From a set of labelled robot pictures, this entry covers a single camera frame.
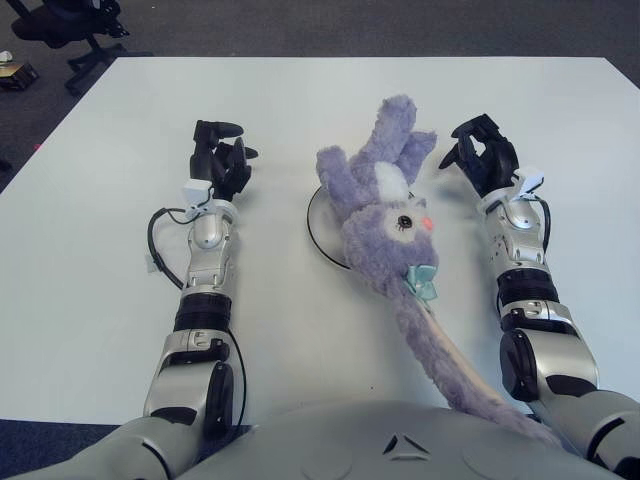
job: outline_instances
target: purple plush toy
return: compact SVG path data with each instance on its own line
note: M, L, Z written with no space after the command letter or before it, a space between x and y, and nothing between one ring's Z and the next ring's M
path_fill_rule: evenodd
M400 331L425 372L461 412L548 444L557 438L529 419L476 373L440 328L427 301L438 257L424 200L409 193L435 133L412 131L416 107L407 96L387 99L367 144L347 161L339 147L318 152L317 172L342 221L347 264L394 305Z

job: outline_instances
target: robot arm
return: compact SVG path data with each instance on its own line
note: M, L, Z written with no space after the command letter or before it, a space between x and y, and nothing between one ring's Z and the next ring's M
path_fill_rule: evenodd
M153 247L155 220L177 209L161 209L150 222L149 246L154 261L180 286L182 297L143 416L66 462L16 478L171 479L195 464L205 440L233 438L233 371L226 361L230 343L235 344L229 322L238 213L230 200L249 180L246 157L253 158L257 152L245 149L240 138L234 146L220 139L242 133L242 128L233 124L199 121L196 126L192 178L184 188L189 205L185 212L188 220L182 223L193 223L188 237L191 261L184 284ZM243 412L244 399L238 424Z
M486 149L476 155L473 136ZM624 478L640 468L640 404L598 389L598 369L546 262L550 222L541 240L531 203L543 176L519 168L513 145L486 114L453 132L458 143L440 168L456 163L481 196L490 261L498 283L503 385L562 438L565 447Z

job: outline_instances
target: blue bow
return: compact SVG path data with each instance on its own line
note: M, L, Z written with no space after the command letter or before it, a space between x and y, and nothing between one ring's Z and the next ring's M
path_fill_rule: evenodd
M436 276L438 267L433 265L412 265L409 267L405 283L416 297L425 304L438 296L433 286L433 277Z

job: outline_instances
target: triangle logo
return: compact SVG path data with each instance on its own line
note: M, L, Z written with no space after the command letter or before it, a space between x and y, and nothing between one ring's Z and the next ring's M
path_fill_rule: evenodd
M410 438L408 435L394 434L382 455L391 461L423 461L431 459L431 452Z

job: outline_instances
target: pink nose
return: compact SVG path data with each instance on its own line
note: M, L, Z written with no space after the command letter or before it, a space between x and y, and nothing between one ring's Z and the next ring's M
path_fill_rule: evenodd
M433 221L429 217L424 217L422 219L422 224L427 228L427 230L433 230Z

